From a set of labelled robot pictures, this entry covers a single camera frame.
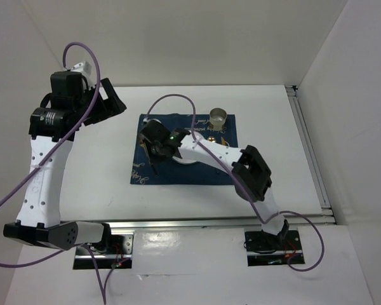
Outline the gold fork green handle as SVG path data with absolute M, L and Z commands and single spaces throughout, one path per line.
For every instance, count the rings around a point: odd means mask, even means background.
M 151 167 L 153 173 L 155 176 L 157 176 L 157 171 L 153 163 L 153 157 L 151 154 L 151 144 L 149 141 L 147 141 L 142 135 L 138 136 L 138 139 L 140 141 L 140 146 L 144 149 L 145 155 L 147 157 L 147 160 L 149 162 L 149 166 Z

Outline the dark blue cloth placemat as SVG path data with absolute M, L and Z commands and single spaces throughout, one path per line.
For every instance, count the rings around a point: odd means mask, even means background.
M 198 114 L 194 131 L 202 134 L 205 139 L 215 137 L 216 141 L 221 144 L 221 137 L 223 137 L 229 146 L 238 146 L 236 116 L 233 114 L 227 116 L 221 131 L 213 131 L 210 128 L 209 115 Z M 225 172 L 202 163 L 182 165 L 171 159 L 156 163 L 154 166 L 157 176 L 154 175 L 149 166 L 145 151 L 137 139 L 130 180 L 133 185 L 232 185 L 232 179 Z

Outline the white round plate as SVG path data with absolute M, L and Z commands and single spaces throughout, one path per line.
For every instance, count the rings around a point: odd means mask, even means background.
M 204 140 L 204 136 L 199 132 L 195 132 L 197 141 L 192 137 L 192 134 L 186 135 L 177 147 L 177 152 L 172 156 L 172 160 L 182 165 L 193 165 L 200 162 L 205 156 L 206 151 L 198 144 Z

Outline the metal cup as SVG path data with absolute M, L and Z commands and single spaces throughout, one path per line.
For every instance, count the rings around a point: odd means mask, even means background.
M 213 108 L 209 113 L 210 128 L 213 131 L 223 130 L 227 119 L 227 112 L 222 108 Z

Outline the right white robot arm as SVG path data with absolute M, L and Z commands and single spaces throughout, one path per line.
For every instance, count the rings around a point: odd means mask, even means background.
M 145 119 L 139 137 L 150 164 L 175 159 L 202 163 L 228 174 L 236 193 L 258 214 L 265 244 L 278 249 L 286 242 L 289 223 L 272 193 L 271 170 L 256 147 L 229 147 L 206 140 L 199 133 L 177 128 L 169 131 L 156 119 Z

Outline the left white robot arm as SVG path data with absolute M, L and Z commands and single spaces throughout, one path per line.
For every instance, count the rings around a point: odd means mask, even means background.
M 27 245 L 69 250 L 89 243 L 100 254 L 112 248 L 110 226 L 104 222 L 62 221 L 60 195 L 74 127 L 96 124 L 126 110 L 107 78 L 100 81 L 107 98 L 89 85 L 84 72 L 55 72 L 51 92 L 30 116 L 32 178 L 15 222 L 5 224 L 5 237 Z

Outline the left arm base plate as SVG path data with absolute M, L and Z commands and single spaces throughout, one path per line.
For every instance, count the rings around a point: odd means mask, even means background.
M 90 245 L 98 269 L 131 269 L 132 252 L 134 246 L 134 232 L 113 234 L 109 245 L 103 250 L 98 250 Z M 95 266 L 91 255 L 84 247 L 77 247 L 73 270 L 94 270 Z

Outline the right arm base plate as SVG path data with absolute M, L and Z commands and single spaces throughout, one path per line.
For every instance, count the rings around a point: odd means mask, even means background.
M 289 259 L 292 265 L 305 264 L 300 235 L 296 229 L 289 230 L 282 243 L 263 231 L 245 231 L 243 247 L 249 267 L 287 265 Z

